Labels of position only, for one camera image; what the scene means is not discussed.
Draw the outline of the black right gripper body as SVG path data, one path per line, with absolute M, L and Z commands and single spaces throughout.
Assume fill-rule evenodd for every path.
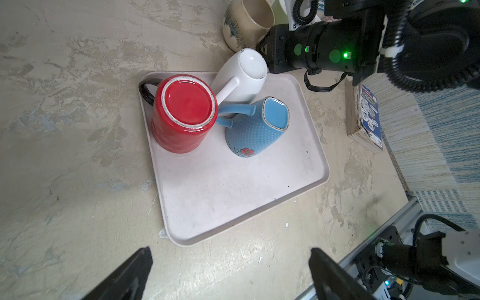
M 273 26 L 256 45 L 270 73 L 297 69 L 355 74 L 375 62 L 375 35 L 360 23 L 314 23 L 290 31 Z

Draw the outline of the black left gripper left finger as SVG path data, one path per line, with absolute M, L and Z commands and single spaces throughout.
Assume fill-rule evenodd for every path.
M 90 291 L 84 300 L 141 300 L 153 265 L 149 246 L 132 256 Z

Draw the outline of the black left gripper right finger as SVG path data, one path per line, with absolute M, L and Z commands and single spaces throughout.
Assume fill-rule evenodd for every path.
M 311 249 L 309 268 L 319 300 L 374 300 L 375 298 L 318 247 Z

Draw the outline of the beige ceramic teapot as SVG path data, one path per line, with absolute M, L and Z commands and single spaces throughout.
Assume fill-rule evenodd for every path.
M 228 47 L 235 53 L 255 49 L 275 25 L 275 15 L 268 1 L 234 0 L 224 14 L 222 33 Z

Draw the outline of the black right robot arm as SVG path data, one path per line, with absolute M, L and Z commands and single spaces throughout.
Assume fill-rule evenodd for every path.
M 361 84 L 384 73 L 410 93 L 480 87 L 478 1 L 287 1 L 288 23 L 256 45 L 271 73 L 336 71 Z

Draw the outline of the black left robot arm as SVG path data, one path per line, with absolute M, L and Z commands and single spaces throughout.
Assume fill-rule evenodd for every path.
M 480 232 L 468 231 L 435 214 L 420 216 L 410 245 L 381 234 L 356 260 L 358 283 L 324 251 L 311 250 L 309 269 L 320 300 L 371 300 L 375 269 L 446 296 L 480 297 Z

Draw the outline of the white mug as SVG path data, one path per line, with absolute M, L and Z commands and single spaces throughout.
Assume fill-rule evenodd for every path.
M 261 54 L 245 48 L 230 57 L 211 84 L 218 105 L 248 104 L 261 91 L 268 66 Z

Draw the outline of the blue polka dot mug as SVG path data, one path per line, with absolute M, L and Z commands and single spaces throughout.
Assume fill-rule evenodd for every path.
M 216 123 L 225 127 L 228 148 L 237 156 L 249 158 L 260 154 L 287 131 L 290 110 L 274 97 L 252 104 L 221 106 Z

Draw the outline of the red mug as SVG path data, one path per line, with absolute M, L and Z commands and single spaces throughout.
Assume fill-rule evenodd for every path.
M 153 107 L 153 136 L 169 152 L 185 154 L 195 150 L 218 117 L 214 92 L 196 76 L 176 74 L 166 79 L 148 76 L 138 88 L 143 100 Z

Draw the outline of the white plastic tray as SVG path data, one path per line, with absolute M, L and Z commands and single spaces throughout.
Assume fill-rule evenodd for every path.
M 267 96 L 287 105 L 290 125 L 251 158 L 236 156 L 218 125 L 194 151 L 166 151 L 153 136 L 152 107 L 141 101 L 164 231 L 175 245 L 196 245 L 329 180 L 330 165 L 298 80 L 269 74 L 259 94 Z

